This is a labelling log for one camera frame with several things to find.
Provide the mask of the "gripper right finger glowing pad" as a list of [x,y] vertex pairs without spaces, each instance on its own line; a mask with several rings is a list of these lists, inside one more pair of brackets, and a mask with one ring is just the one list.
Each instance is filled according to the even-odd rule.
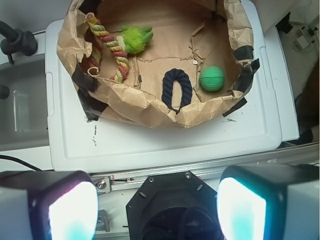
[[231,165],[222,173],[217,215],[227,240],[318,240],[317,165]]

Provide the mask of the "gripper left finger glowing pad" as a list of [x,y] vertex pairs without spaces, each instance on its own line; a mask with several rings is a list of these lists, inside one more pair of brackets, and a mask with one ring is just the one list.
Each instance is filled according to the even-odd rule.
[[3,171],[2,240],[91,240],[99,211],[97,189],[84,171]]

